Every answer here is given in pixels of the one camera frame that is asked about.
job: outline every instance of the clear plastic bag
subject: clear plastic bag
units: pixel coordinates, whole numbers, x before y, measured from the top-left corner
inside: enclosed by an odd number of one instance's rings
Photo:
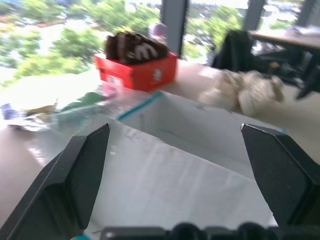
[[[33,138],[26,142],[26,147],[45,166],[66,147],[74,134],[90,126],[97,115],[117,119],[149,97],[147,92],[119,88],[113,98],[92,106],[54,114],[50,127],[46,131],[34,132]]]

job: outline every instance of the plastic bag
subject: plastic bag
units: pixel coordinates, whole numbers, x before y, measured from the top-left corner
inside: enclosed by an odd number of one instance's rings
[[[117,95],[106,101],[55,114],[50,128],[33,132],[33,138],[26,142],[26,147],[45,166],[66,147],[74,134],[90,126],[97,115],[117,119],[149,97],[147,92],[119,88]]]
[[[29,76],[5,92],[0,109],[8,125],[32,132],[48,131],[65,124],[83,125],[124,91],[100,81],[96,69],[78,75]]]

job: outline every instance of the window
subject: window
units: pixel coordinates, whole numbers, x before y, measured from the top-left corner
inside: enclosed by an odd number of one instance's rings
[[[162,0],[0,0],[0,85],[84,72],[107,35],[146,34],[161,7]]]
[[[186,18],[182,57],[205,64],[217,51],[229,30],[241,29],[248,0],[190,0]]]
[[[286,29],[294,25],[302,10],[304,0],[267,1],[264,4],[259,30]]]

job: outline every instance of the cardboard box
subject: cardboard box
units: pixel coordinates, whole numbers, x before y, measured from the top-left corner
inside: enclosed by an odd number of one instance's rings
[[[84,232],[100,239],[106,226],[236,229],[274,223],[254,180],[242,123],[281,131],[252,118],[157,92],[110,123],[103,177]]]
[[[158,89],[175,79],[178,59],[176,54],[170,52],[169,56],[163,59],[128,65],[106,59],[103,53],[94,57],[102,81],[146,92]]]

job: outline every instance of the label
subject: label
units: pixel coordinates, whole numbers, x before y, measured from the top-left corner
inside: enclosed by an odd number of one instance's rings
[[[115,76],[109,75],[107,81],[109,83],[117,85],[117,86],[121,86],[121,87],[123,86],[122,79],[115,77]]]

